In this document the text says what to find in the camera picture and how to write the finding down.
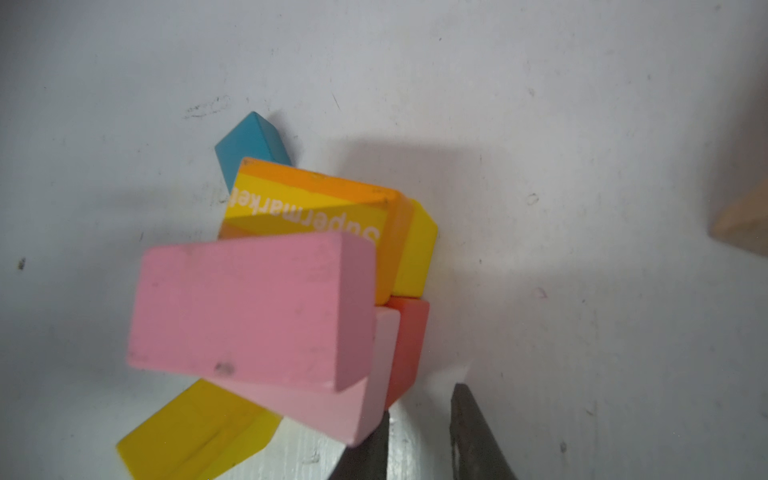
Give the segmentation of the teal wood cube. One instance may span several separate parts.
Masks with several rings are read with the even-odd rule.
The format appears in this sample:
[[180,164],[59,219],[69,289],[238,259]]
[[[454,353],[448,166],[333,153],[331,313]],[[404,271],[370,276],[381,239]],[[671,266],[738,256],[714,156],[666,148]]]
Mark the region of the teal wood cube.
[[214,151],[229,192],[243,158],[293,165],[276,127],[256,112],[248,113],[215,145]]

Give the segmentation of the red arch wood block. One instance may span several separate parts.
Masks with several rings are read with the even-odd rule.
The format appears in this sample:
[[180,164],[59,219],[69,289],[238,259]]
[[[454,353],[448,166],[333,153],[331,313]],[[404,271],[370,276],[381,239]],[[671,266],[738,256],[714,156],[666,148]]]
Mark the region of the red arch wood block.
[[389,410],[417,379],[430,304],[422,299],[392,296],[386,307],[400,313],[400,325],[385,401],[385,409]]

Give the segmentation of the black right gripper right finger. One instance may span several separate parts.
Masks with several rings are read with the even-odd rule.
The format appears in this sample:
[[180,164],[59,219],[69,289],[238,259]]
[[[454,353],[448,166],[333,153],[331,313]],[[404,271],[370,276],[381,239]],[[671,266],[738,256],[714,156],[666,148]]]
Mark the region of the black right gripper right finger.
[[470,388],[454,386],[450,441],[455,480],[516,480]]

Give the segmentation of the orange wood block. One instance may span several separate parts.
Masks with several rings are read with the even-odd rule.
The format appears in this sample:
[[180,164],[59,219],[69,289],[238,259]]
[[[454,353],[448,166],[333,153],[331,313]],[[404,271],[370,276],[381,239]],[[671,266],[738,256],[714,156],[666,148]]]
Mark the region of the orange wood block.
[[219,237],[337,231],[376,246],[375,303],[394,293],[414,205],[401,192],[259,160],[242,160]]

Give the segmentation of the natural wood block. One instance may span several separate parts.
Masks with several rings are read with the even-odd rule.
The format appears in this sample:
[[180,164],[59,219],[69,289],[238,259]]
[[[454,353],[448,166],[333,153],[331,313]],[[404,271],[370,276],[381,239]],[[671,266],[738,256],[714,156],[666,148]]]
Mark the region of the natural wood block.
[[710,235],[736,248],[767,256],[767,180],[724,209]]

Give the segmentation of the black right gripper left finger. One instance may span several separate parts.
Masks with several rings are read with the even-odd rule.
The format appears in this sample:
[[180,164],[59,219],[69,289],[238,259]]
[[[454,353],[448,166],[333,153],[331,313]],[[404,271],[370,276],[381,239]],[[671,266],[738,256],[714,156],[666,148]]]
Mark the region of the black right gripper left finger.
[[385,411],[371,435],[342,453],[329,480],[386,480],[389,452],[390,414]]

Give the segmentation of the pink half-round wood block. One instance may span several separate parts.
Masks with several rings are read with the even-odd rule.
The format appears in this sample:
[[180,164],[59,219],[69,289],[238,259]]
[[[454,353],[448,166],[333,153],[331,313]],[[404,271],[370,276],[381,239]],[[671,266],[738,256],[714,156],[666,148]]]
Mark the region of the pink half-round wood block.
[[341,392],[315,392],[214,379],[213,384],[347,446],[361,444],[380,424],[392,370],[400,313],[376,309],[369,375]]

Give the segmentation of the pink rectangular wood block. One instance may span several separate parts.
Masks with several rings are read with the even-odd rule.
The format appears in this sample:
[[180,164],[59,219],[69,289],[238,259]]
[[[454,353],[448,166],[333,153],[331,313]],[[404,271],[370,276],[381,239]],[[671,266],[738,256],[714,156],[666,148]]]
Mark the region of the pink rectangular wood block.
[[158,246],[141,260],[138,369],[342,391],[372,365],[376,249],[348,233]]

